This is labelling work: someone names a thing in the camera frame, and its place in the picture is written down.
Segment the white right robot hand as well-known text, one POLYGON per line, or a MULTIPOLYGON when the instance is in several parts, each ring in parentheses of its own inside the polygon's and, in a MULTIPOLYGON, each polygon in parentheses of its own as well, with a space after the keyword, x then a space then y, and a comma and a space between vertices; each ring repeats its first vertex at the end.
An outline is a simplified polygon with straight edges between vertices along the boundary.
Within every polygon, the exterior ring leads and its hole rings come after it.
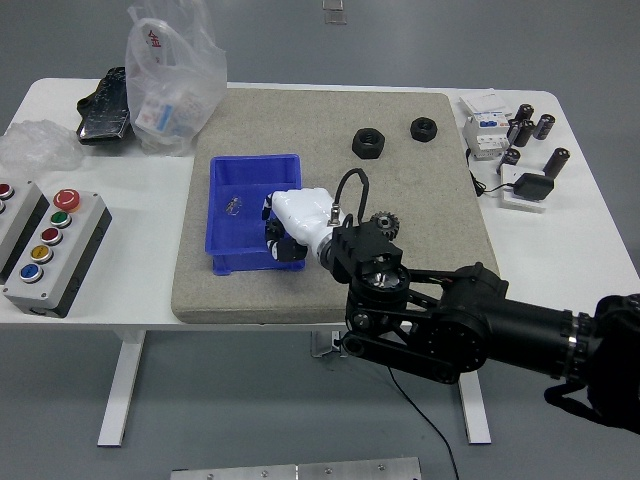
POLYGON ((328 267, 333 226, 333 198, 324 188, 275 191, 264 201, 264 238, 272 257, 279 262, 303 260, 311 251, 328 267))

